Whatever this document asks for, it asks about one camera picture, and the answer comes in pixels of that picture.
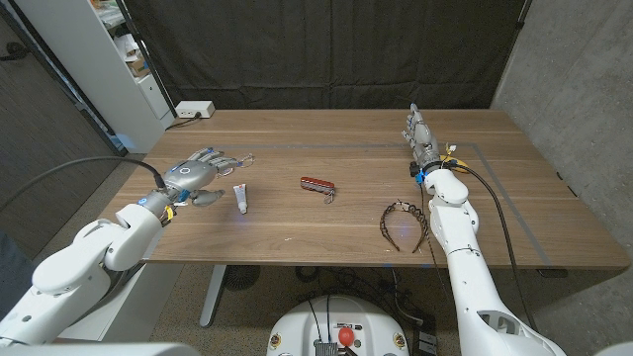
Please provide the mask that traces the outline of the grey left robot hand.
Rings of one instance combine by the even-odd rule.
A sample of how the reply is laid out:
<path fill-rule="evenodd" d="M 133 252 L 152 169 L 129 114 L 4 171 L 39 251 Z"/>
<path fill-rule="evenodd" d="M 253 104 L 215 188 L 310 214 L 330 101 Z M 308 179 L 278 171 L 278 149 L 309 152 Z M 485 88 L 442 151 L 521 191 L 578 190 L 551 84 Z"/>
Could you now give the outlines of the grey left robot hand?
<path fill-rule="evenodd" d="M 209 191 L 205 187 L 217 177 L 230 174 L 238 165 L 235 158 L 225 157 L 223 151 L 212 147 L 202 148 L 166 171 L 163 181 L 167 196 L 173 203 L 183 203 L 190 199 L 195 207 L 209 206 L 226 191 Z"/>

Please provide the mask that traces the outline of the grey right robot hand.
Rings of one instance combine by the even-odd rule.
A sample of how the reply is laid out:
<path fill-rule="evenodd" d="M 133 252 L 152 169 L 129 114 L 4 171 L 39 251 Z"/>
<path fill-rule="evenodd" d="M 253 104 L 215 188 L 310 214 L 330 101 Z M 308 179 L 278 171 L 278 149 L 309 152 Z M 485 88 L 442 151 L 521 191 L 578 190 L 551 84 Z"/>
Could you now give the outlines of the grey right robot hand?
<path fill-rule="evenodd" d="M 407 127 L 402 135 L 412 149 L 412 156 L 423 172 L 431 172 L 440 165 L 440 153 L 435 136 L 423 120 L 416 104 L 410 105 Z"/>

